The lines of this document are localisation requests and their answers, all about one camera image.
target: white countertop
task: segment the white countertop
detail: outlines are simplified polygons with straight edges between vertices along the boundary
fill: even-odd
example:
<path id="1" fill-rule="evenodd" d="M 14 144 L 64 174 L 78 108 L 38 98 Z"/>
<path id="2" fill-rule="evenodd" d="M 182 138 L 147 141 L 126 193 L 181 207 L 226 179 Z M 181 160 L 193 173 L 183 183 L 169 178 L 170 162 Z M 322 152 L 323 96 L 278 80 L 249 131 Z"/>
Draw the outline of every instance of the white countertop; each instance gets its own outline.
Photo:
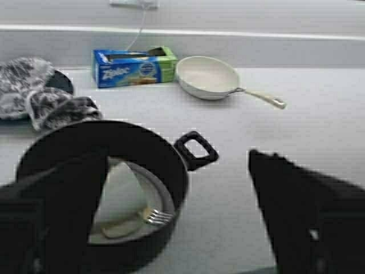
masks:
<path id="1" fill-rule="evenodd" d="M 76 94 L 173 143 L 196 130 L 219 162 L 191 174 L 186 206 L 165 251 L 137 273 L 234 274 L 274 265 L 248 174 L 251 148 L 277 151 L 303 166 L 365 186 L 365 69 L 241 68 L 244 85 L 281 96 L 280 111 L 244 94 L 196 99 L 175 83 L 98 90 L 89 71 L 64 71 Z M 0 179 L 14 178 L 39 136 L 26 122 L 0 122 Z"/>

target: pot handle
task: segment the pot handle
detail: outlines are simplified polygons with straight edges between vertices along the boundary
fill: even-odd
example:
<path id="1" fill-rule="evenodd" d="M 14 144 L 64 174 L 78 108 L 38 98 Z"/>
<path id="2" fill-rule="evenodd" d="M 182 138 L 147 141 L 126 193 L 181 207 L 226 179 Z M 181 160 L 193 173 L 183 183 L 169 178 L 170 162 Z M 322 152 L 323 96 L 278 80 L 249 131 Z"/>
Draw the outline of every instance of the pot handle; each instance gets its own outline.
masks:
<path id="1" fill-rule="evenodd" d="M 185 146 L 187 142 L 195 140 L 207 151 L 209 154 L 205 157 L 195 157 Z M 195 171 L 201 167 L 207 166 L 208 164 L 214 163 L 218 160 L 219 155 L 216 150 L 205 140 L 198 132 L 192 131 L 185 134 L 174 144 L 174 148 L 180 153 L 182 158 L 185 160 L 188 171 Z"/>

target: oven mitt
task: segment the oven mitt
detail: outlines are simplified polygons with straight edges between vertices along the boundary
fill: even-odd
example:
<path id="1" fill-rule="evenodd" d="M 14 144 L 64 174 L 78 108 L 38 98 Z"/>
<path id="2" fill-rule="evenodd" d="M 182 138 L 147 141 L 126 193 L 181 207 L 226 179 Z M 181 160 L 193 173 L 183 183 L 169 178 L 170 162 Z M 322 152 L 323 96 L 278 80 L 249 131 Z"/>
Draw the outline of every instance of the oven mitt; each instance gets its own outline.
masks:
<path id="1" fill-rule="evenodd" d="M 0 63 L 0 119 L 28 116 L 28 94 L 44 88 L 53 75 L 52 64 L 40 58 L 21 57 Z"/>
<path id="2" fill-rule="evenodd" d="M 58 88 L 32 92 L 26 109 L 35 130 L 55 130 L 70 123 L 100 120 L 102 113 L 89 97 L 76 97 Z"/>

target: white frying pan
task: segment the white frying pan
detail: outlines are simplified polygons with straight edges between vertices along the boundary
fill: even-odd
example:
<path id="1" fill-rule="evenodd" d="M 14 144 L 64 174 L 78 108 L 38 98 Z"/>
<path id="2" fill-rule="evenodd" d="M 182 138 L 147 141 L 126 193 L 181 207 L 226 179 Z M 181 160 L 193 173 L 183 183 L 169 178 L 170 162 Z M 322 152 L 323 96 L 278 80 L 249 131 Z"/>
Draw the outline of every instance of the white frying pan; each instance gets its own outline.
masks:
<path id="1" fill-rule="evenodd" d="M 280 98 L 241 88 L 240 76 L 236 70 L 215 58 L 204 56 L 185 58 L 177 64 L 176 75 L 186 92 L 201 99 L 219 100 L 235 92 L 244 92 L 282 110 L 286 107 L 286 103 Z"/>

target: ziploc logo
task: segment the ziploc logo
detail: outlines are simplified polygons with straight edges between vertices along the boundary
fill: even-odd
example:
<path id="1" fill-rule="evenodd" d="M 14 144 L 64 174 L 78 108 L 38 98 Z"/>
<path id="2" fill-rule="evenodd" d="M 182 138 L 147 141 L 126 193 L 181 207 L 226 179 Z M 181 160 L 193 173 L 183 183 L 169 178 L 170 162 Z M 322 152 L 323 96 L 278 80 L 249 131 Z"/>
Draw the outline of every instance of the ziploc logo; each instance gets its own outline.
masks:
<path id="1" fill-rule="evenodd" d="M 124 74 L 128 74 L 130 71 L 129 67 L 119 67 L 115 70 L 104 70 L 103 71 L 103 80 L 113 79 L 116 76 L 121 76 Z"/>

